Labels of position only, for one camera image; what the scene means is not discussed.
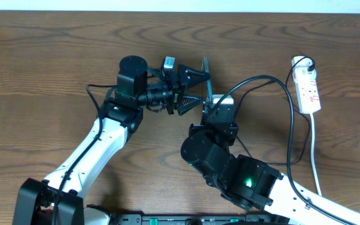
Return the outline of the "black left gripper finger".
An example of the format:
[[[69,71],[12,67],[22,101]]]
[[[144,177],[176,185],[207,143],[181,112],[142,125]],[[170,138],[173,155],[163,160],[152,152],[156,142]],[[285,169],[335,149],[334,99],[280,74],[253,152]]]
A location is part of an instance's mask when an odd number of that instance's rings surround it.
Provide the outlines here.
[[[203,99],[201,96],[185,94],[181,100],[181,102],[177,106],[177,112],[180,116],[186,114],[192,108],[201,104]]]
[[[181,86],[185,89],[190,89],[211,78],[211,75],[208,72],[198,71],[183,64],[178,66],[177,71]]]

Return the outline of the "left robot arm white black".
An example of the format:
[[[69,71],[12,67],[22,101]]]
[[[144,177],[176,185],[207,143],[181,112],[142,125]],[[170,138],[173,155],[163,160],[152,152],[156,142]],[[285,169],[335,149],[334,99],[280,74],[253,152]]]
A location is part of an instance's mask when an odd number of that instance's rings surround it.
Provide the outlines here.
[[[29,178],[20,187],[13,224],[117,224],[114,213],[84,205],[94,181],[136,132],[145,109],[183,115],[203,101],[185,91],[210,82],[206,58],[200,70],[174,63],[167,56],[152,68],[140,56],[122,58],[117,82],[107,85],[103,103],[95,104],[96,120],[82,143],[42,181]]]

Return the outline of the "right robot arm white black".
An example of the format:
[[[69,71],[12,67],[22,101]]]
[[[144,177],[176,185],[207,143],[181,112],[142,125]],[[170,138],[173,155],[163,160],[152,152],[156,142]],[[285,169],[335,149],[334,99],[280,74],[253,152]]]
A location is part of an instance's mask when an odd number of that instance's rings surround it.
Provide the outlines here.
[[[360,224],[360,213],[340,206],[299,184],[290,185],[286,175],[251,157],[229,152],[238,126],[234,105],[221,104],[211,115],[204,115],[198,126],[191,126],[181,146],[181,156],[202,174],[208,186],[247,211],[257,208],[284,216],[300,224],[337,224],[313,208],[320,208],[344,223]]]

